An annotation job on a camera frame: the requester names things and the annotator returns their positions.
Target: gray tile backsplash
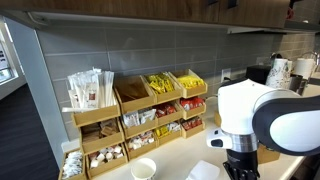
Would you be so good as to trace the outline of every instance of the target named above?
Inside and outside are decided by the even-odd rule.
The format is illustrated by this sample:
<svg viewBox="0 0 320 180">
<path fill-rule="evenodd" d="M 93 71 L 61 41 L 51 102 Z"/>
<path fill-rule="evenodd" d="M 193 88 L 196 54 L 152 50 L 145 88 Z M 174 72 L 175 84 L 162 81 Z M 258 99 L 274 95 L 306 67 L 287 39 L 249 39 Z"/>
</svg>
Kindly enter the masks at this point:
<svg viewBox="0 0 320 180">
<path fill-rule="evenodd" d="M 65 78 L 92 67 L 116 77 L 190 68 L 209 85 L 202 97 L 210 97 L 221 85 L 222 69 L 241 78 L 247 66 L 268 60 L 271 52 L 295 60 L 320 49 L 314 34 L 228 35 L 225 28 L 206 26 L 61 21 L 37 34 L 60 108 L 70 106 Z M 69 139 L 77 138 L 70 114 L 62 116 Z"/>
</svg>

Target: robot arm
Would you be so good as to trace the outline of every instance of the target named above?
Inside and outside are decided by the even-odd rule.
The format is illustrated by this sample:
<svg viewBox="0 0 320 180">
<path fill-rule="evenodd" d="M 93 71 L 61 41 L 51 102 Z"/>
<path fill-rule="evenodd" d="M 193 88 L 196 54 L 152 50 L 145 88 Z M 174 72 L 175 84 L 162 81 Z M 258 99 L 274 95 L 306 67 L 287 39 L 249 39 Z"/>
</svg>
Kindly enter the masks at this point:
<svg viewBox="0 0 320 180">
<path fill-rule="evenodd" d="M 230 81 L 218 92 L 221 128 L 207 136 L 209 147 L 227 149 L 231 179 L 256 179 L 258 140 L 290 155 L 320 153 L 320 96 L 301 98 L 251 80 Z"/>
</svg>

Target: upper cabinet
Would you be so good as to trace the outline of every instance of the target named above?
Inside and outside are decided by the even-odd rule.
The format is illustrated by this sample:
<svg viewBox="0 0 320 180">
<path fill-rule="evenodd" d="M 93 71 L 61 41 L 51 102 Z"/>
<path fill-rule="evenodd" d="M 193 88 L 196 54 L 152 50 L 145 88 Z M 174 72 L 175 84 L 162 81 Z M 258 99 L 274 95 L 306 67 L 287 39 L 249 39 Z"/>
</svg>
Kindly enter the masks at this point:
<svg viewBox="0 0 320 180">
<path fill-rule="evenodd" d="M 0 9 L 282 28 L 290 0 L 1 0 Z"/>
<path fill-rule="evenodd" d="M 217 23 L 219 3 L 208 5 L 206 0 L 1 0 L 0 9 Z"/>
<path fill-rule="evenodd" d="M 282 28 L 290 0 L 220 0 L 219 23 Z"/>
</svg>

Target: countertop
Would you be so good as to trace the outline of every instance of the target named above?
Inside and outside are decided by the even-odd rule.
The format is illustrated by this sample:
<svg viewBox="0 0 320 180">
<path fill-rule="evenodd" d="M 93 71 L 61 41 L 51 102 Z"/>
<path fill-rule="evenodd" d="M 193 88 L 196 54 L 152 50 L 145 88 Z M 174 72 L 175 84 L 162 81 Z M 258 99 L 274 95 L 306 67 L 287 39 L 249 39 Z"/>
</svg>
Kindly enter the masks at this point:
<svg viewBox="0 0 320 180">
<path fill-rule="evenodd" d="M 178 138 L 158 147 L 128 164 L 123 165 L 111 172 L 107 172 L 94 178 L 94 180 L 121 179 L 133 180 L 130 167 L 139 158 L 151 158 L 157 165 L 156 180 L 184 180 L 191 169 L 199 160 L 207 161 L 220 168 L 218 179 L 230 179 L 224 170 L 222 163 L 227 160 L 226 151 L 213 149 L 206 145 L 206 134 L 216 128 L 210 112 L 204 117 L 206 129 L 188 139 Z M 282 180 L 288 179 L 298 168 L 304 157 L 295 157 L 281 154 L 279 160 L 259 165 L 260 179 Z"/>
</svg>

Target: window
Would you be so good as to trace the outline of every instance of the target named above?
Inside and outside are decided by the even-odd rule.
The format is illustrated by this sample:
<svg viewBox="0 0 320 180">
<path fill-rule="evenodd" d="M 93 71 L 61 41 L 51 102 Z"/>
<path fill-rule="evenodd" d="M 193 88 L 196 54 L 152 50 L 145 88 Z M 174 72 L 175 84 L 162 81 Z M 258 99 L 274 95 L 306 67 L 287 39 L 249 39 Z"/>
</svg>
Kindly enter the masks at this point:
<svg viewBox="0 0 320 180">
<path fill-rule="evenodd" d="M 12 78 L 7 56 L 4 52 L 2 44 L 0 44 L 0 83 L 7 81 Z"/>
</svg>

